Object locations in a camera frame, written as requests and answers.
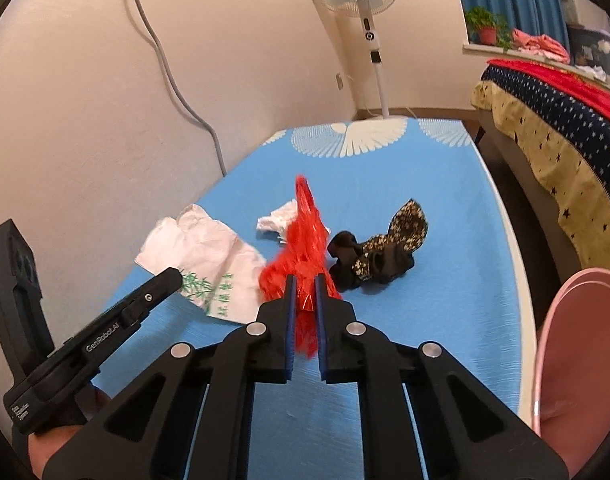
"silver screw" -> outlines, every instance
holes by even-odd
[[[423,354],[427,357],[438,357],[442,353],[443,350],[436,343],[425,343],[423,345]]]
[[[367,332],[367,327],[363,323],[359,323],[358,321],[352,321],[348,326],[345,327],[347,333],[351,335],[363,335]]]
[[[183,357],[187,357],[191,351],[192,349],[187,343],[177,343],[172,346],[171,354],[172,357],[175,357],[176,359],[182,359]]]
[[[262,335],[265,333],[265,330],[267,330],[267,327],[259,321],[247,325],[247,333],[249,335]]]

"gray cable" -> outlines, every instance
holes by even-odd
[[[216,135],[216,132],[214,131],[214,128],[212,128],[205,119],[203,119],[200,115],[198,115],[196,112],[194,112],[192,107],[183,97],[183,94],[181,94],[181,91],[178,89],[178,85],[176,84],[174,76],[172,75],[172,71],[169,68],[169,63],[167,62],[167,56],[165,55],[165,50],[163,50],[163,46],[160,44],[159,37],[154,32],[154,29],[151,28],[151,25],[149,24],[149,20],[147,19],[147,16],[145,15],[145,10],[143,10],[143,6],[140,3],[140,0],[134,0],[134,3],[136,3],[136,8],[138,9],[140,18],[141,18],[141,20],[143,20],[143,23],[144,23],[145,27],[147,28],[147,31],[149,32],[151,39],[154,40],[154,43],[156,44],[156,48],[159,51],[160,59],[163,62],[163,68],[165,69],[165,74],[167,75],[167,79],[169,79],[169,84],[172,86],[174,93],[176,94],[176,97],[178,97],[178,100],[185,107],[185,110],[187,110],[189,112],[189,115],[191,115],[194,119],[196,119],[199,122],[199,124],[210,133],[211,138],[214,141],[214,148],[216,149],[216,156],[218,157],[218,160],[219,160],[219,165],[221,167],[221,173],[223,174],[223,176],[225,176],[227,174],[227,170],[225,168],[225,162],[223,161],[223,152],[221,151],[221,144],[219,142],[218,136]]]

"fan pole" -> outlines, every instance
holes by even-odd
[[[371,63],[374,66],[376,75],[376,86],[379,89],[379,99],[381,101],[381,113],[383,119],[389,118],[389,105],[387,103],[387,95],[385,92],[385,74],[383,71],[383,62],[381,61],[379,37],[374,28],[374,20],[371,15],[370,4],[368,0],[357,0],[358,9],[361,17],[361,27],[363,27],[363,37],[370,48]]]

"yellow star-patterned bed skirt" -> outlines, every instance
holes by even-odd
[[[476,86],[472,105],[492,112],[496,129],[517,143],[537,181],[556,200],[559,225],[582,267],[610,269],[610,197],[581,153],[492,81]]]

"triangular cutout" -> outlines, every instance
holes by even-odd
[[[105,429],[132,442],[140,442],[164,384],[162,375],[152,377],[109,417]]]
[[[450,375],[447,384],[472,442],[482,442],[503,431],[503,421],[463,381]]]

